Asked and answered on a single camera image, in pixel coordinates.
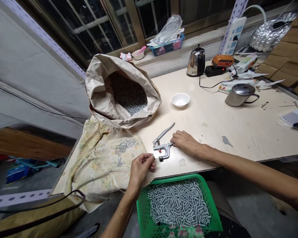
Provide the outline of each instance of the white bowl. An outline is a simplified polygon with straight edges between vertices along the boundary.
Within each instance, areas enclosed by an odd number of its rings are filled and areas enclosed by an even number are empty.
[[[136,50],[135,52],[133,52],[131,55],[136,59],[136,60],[141,60],[144,56],[145,56],[145,51],[143,51],[142,53],[138,54],[138,51],[140,50]]]
[[[190,101],[190,96],[185,93],[174,94],[171,98],[171,102],[176,107],[184,107]]]

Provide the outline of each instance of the green basket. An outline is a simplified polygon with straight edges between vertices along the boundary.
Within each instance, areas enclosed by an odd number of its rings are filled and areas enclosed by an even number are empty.
[[[199,174],[189,174],[182,175],[173,178],[165,178],[159,180],[153,180],[150,185],[170,183],[186,179],[195,179],[203,194],[203,199],[207,204],[210,216],[212,217],[210,223],[206,227],[201,227],[204,234],[211,231],[223,231],[220,216],[216,209],[215,203],[213,201],[209,187],[207,186],[205,179]],[[160,238],[168,237],[170,232],[174,232],[177,236],[178,227],[172,228],[169,224],[161,223],[160,225],[154,223],[152,217],[150,216],[150,199],[148,198],[148,191],[151,189],[150,185],[141,190],[140,196],[137,200],[137,211],[138,211],[138,221],[139,230],[141,238]]]

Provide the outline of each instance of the wooden table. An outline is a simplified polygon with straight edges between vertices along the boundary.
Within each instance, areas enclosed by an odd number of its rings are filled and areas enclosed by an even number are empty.
[[[227,76],[227,73],[211,78],[203,75],[201,85],[211,87]],[[161,94],[162,104],[151,121],[130,131],[142,138],[147,151],[156,158],[161,154],[153,151],[152,142],[174,122],[174,127],[160,140],[161,144],[168,143],[176,130],[184,130],[200,143],[253,161],[298,155],[298,131],[280,119],[298,107],[298,100],[289,95],[275,89],[261,90],[256,92],[260,98],[255,103],[230,107],[224,102],[227,95],[217,92],[217,86],[213,89],[200,88],[199,78],[188,77],[186,69],[153,78],[152,81]],[[189,94],[191,100],[186,107],[172,105],[171,97],[176,93]],[[223,143],[223,136],[232,146]],[[68,172],[76,160],[77,152],[78,149],[74,147],[53,194],[64,192]],[[216,167],[216,164],[198,161],[178,148],[171,147],[168,159],[163,162],[157,160],[155,177],[177,176]]]

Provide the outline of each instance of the person's left hand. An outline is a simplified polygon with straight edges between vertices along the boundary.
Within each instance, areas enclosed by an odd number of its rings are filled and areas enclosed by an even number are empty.
[[[153,154],[142,153],[131,163],[128,190],[139,193],[145,181],[147,171],[155,170],[156,162]]]

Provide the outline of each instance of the wooden board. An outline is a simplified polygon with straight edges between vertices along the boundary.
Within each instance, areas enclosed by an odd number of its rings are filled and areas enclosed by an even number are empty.
[[[48,161],[67,157],[71,148],[27,132],[0,129],[0,154]]]
[[[211,87],[227,76],[224,74],[207,78],[203,75],[201,85]],[[162,137],[161,144],[168,143],[176,130],[185,130],[200,143],[253,161],[298,155],[298,131],[280,119],[297,109],[294,102],[298,106],[298,100],[289,95],[275,89],[261,90],[256,92],[260,98],[255,103],[230,107],[224,102],[226,94],[217,92],[217,87],[200,88],[199,78],[188,77],[186,69],[153,78],[152,81],[161,94],[162,104],[149,122],[130,131],[142,138],[147,151],[156,158],[161,154],[153,151],[152,142],[174,122],[175,126]],[[171,97],[176,93],[189,94],[191,100],[186,107],[177,108],[172,105]],[[232,147],[223,143],[222,136],[227,137]],[[53,194],[64,191],[69,169],[75,163],[77,153],[76,147]],[[197,160],[171,147],[170,157],[163,162],[157,161],[155,177],[177,176],[216,167],[216,164]]]

